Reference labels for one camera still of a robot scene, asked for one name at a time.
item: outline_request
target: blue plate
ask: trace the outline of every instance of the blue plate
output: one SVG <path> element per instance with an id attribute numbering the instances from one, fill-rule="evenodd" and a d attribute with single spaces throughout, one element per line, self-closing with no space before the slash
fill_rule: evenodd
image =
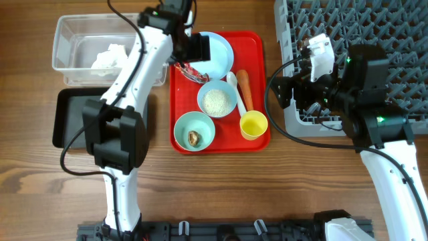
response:
<path id="1" fill-rule="evenodd" d="M 201 32 L 209 36 L 211 60 L 190 63 L 200 74 L 208 74 L 210 80 L 220 80 L 232 69 L 233 50 L 229 42 L 220 35 L 211 32 Z"/>

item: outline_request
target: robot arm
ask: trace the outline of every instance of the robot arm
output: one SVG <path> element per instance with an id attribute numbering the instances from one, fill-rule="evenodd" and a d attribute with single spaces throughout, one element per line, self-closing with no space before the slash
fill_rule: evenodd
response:
<path id="1" fill-rule="evenodd" d="M 391 156 L 411 177 L 427 210 L 427 196 L 417 171 L 416 148 L 407 113 L 385 103 L 389 67 L 385 51 L 377 46 L 350 46 L 344 75 L 339 79 L 330 39 L 322 34 L 305 44 L 301 52 L 310 58 L 312 69 L 281 79 L 280 88 L 274 89 L 283 91 L 277 94 L 281 96 L 277 97 L 281 106 L 290 105 L 294 94 L 298 108 L 319 102 L 338 111 L 343 130 L 354 146 L 370 147 Z M 426 240 L 421 210 L 403 174 L 380 155 L 368 151 L 360 155 L 376 187 L 389 238 Z M 358 226 L 349 218 L 325 222 L 324 234 L 327 240 L 372 240 L 358 231 Z"/>
<path id="2" fill-rule="evenodd" d="M 193 62 L 210 58 L 209 38 L 198 33 L 191 34 L 193 15 L 190 8 L 190 0 L 170 0 L 156 9 L 147 8 L 142 12 L 138 29 L 144 37 L 144 42 L 136 37 L 128 63 L 116 81 L 100 101 L 90 100 L 84 107 L 84 123 L 90 123 L 94 119 L 98 123 L 85 131 L 87 151 L 95 157 L 95 164 L 100 166 L 101 171 L 116 178 L 114 197 L 112 180 L 104 176 L 108 212 L 103 223 L 103 235 L 111 240 L 118 239 L 118 228 L 130 240 L 141 239 L 138 236 L 141 214 L 136 196 L 137 173 L 148 150 L 142 112 L 158 73 L 163 64 L 172 62 L 172 59 Z M 124 95 L 106 116 L 100 118 L 99 113 L 113 103 L 128 82 L 141 54 L 144 54 L 142 62 L 137 66 L 136 74 Z"/>

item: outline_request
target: food item in bowl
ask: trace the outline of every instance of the food item in bowl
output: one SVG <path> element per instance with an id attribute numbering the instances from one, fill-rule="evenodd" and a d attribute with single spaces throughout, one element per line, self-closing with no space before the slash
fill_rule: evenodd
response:
<path id="1" fill-rule="evenodd" d="M 196 131 L 189 131 L 189 136 L 188 136 L 188 141 L 189 144 L 194 147 L 196 145 L 198 145 L 199 143 L 199 134 Z"/>
<path id="2" fill-rule="evenodd" d="M 230 112 L 232 101 L 223 90 L 210 90 L 203 97 L 203 109 L 212 117 L 223 117 Z"/>

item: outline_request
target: dish rack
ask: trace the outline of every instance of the dish rack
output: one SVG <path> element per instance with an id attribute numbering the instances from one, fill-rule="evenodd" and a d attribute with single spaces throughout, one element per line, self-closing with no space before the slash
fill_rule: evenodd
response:
<path id="1" fill-rule="evenodd" d="M 282 63 L 297 58 L 302 42 L 320 33 L 332 42 L 339 76 L 343 75 L 346 49 L 352 44 L 380 44 L 390 61 L 388 99 L 409 111 L 415 134 L 428 134 L 428 0 L 276 0 L 276 37 Z M 284 76 L 300 71 L 300 63 L 283 70 Z M 344 136 L 317 123 L 316 114 L 329 127 L 340 128 L 339 116 L 318 103 L 299 110 L 295 101 L 284 109 L 286 129 L 297 137 Z"/>

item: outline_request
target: green light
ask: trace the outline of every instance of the green light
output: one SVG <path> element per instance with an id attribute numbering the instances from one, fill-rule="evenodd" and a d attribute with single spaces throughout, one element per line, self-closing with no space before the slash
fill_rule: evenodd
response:
<path id="1" fill-rule="evenodd" d="M 381 116 L 377 117 L 377 122 L 381 123 L 383 121 L 385 121 L 385 118 L 383 118 Z"/>

